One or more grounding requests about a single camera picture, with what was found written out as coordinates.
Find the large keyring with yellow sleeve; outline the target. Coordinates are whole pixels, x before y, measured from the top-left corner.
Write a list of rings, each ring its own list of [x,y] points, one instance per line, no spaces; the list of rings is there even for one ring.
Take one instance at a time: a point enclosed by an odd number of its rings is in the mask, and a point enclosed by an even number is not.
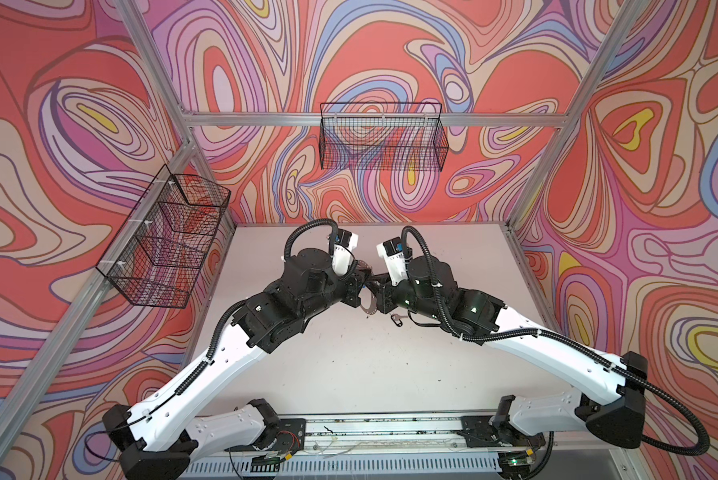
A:
[[[359,300],[359,308],[364,312],[367,317],[373,316],[378,312],[377,298],[367,286],[364,286],[362,288],[359,295]]]

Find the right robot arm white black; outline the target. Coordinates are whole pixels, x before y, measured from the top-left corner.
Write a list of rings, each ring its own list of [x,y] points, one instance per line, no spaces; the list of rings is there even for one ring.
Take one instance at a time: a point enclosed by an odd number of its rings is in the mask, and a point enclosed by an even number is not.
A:
[[[397,308],[425,318],[463,343],[494,347],[565,381],[562,394],[502,398],[492,425],[524,436],[586,430],[616,447],[643,444],[674,455],[697,457],[708,452],[710,435],[702,421],[680,400],[650,382],[648,360],[633,351],[621,356],[585,346],[519,313],[503,300],[458,285],[451,266],[435,257],[421,232],[406,226],[377,246],[386,273],[370,289],[377,308]],[[695,431],[692,446],[674,445],[645,433],[648,394],[672,407]]]

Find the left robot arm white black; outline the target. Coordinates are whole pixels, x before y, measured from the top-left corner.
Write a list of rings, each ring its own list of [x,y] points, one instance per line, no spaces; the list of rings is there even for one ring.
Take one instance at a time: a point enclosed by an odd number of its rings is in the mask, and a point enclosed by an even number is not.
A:
[[[358,236],[330,219],[310,221],[288,237],[282,275],[262,292],[228,307],[207,349],[156,393],[103,417],[115,458],[128,479],[177,479],[205,457],[234,448],[263,451],[282,435],[264,399],[232,412],[200,413],[236,377],[273,353],[335,304],[356,308],[370,271],[353,251]]]

